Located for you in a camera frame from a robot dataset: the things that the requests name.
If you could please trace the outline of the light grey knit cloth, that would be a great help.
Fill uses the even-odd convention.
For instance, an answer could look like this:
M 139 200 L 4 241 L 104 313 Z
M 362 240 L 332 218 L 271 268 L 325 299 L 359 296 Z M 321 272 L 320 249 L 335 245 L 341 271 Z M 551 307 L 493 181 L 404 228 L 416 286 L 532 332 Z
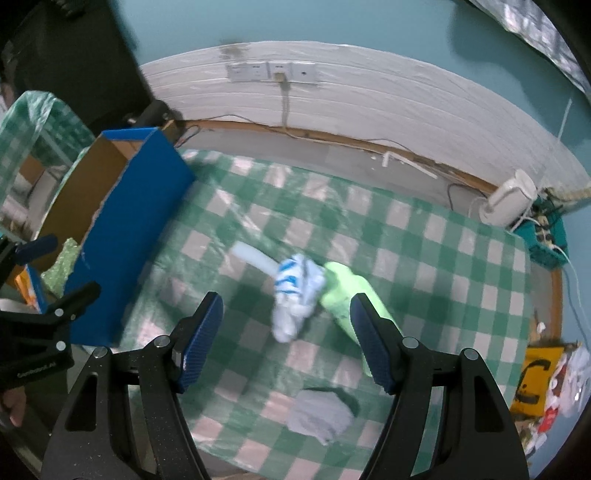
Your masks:
M 353 412 L 335 392 L 301 390 L 287 414 L 287 429 L 328 446 L 353 424 Z

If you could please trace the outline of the green sparkly scrub cloth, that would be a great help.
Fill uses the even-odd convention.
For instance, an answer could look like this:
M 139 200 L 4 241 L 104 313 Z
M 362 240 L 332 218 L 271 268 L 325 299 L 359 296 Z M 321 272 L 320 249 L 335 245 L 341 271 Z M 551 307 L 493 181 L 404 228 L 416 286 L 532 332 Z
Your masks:
M 44 287 L 55 297 L 62 297 L 69 275 L 80 253 L 80 245 L 68 238 L 58 254 L 55 263 L 41 274 Z

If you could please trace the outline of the silver foil curtain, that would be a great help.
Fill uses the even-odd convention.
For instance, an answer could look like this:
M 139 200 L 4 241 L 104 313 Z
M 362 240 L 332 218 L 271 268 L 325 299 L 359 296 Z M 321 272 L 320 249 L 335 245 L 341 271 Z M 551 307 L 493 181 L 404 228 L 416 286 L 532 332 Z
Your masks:
M 547 57 L 575 87 L 590 98 L 590 81 L 576 59 L 574 50 L 534 1 L 475 0 L 471 4 Z

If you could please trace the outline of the orange snack package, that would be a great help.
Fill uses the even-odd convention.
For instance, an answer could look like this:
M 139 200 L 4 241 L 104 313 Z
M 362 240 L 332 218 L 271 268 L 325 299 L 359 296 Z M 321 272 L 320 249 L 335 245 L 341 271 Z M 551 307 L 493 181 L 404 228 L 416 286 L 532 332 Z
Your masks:
M 15 284 L 26 304 L 38 313 L 45 314 L 49 303 L 45 294 L 41 277 L 37 270 L 25 265 L 23 271 L 15 277 Z

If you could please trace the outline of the white blue striped sock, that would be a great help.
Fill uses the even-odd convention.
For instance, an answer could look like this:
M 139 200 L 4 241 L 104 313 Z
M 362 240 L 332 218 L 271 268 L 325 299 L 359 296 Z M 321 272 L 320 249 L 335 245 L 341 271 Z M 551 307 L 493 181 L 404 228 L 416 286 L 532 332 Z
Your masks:
M 280 262 L 274 278 L 271 330 L 277 342 L 297 339 L 304 320 L 311 317 L 325 289 L 325 268 L 304 254 Z

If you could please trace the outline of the white electric kettle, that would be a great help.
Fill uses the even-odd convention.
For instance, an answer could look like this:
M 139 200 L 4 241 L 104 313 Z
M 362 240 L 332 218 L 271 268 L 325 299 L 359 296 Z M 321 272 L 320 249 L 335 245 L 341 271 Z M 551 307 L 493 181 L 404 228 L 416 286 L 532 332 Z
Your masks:
M 517 169 L 480 207 L 479 219 L 482 223 L 505 228 L 517 220 L 537 196 L 532 178 L 524 170 Z

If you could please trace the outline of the blue cardboard box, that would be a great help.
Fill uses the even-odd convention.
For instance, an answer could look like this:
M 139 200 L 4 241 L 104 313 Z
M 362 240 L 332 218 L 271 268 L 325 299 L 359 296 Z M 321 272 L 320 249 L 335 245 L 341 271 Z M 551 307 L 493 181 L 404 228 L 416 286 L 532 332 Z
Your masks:
M 103 132 L 66 172 L 37 231 L 80 247 L 65 284 L 94 281 L 94 301 L 70 327 L 70 340 L 113 346 L 136 283 L 195 175 L 158 128 Z

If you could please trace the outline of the neon green cloth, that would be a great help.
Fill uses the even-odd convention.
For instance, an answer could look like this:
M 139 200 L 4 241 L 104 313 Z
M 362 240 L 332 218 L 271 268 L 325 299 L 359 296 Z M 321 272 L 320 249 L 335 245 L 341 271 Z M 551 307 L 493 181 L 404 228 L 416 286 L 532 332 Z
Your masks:
M 386 371 L 389 366 L 387 349 L 377 332 L 365 327 L 366 317 L 362 318 L 363 339 L 358 338 L 355 323 L 351 319 L 353 297 L 356 294 L 365 294 L 374 307 L 377 317 L 390 321 L 396 327 L 398 323 L 370 282 L 365 277 L 356 275 L 347 265 L 334 261 L 325 263 L 325 279 L 327 280 L 325 290 L 320 298 L 322 308 L 332 315 L 335 323 L 346 333 L 346 336 L 362 349 L 363 371 L 368 376 L 372 376 L 375 382 L 380 381 L 384 390 L 388 390 L 386 384 L 391 382 L 391 378 Z

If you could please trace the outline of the white wall socket strip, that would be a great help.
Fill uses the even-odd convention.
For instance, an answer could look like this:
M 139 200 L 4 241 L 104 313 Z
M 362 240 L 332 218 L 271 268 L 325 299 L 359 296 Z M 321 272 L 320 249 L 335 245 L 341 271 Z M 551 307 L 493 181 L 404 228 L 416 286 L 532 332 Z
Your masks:
M 231 82 L 281 82 L 318 84 L 317 65 L 304 61 L 249 61 L 226 66 Z

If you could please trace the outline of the teal plastic basket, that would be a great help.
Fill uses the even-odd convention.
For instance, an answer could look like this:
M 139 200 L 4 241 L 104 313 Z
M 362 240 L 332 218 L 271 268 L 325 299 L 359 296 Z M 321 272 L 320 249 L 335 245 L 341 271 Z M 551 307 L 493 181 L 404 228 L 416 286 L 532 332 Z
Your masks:
M 539 197 L 513 231 L 524 240 L 530 260 L 548 271 L 562 268 L 568 262 L 562 210 L 551 199 Z

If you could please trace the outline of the yellow black bag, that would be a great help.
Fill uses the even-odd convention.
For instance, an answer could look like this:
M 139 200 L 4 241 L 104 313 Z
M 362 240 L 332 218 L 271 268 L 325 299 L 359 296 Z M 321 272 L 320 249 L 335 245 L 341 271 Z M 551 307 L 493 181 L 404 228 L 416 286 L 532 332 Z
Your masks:
M 526 349 L 517 390 L 511 404 L 513 415 L 538 418 L 544 415 L 552 375 L 564 353 L 562 346 Z

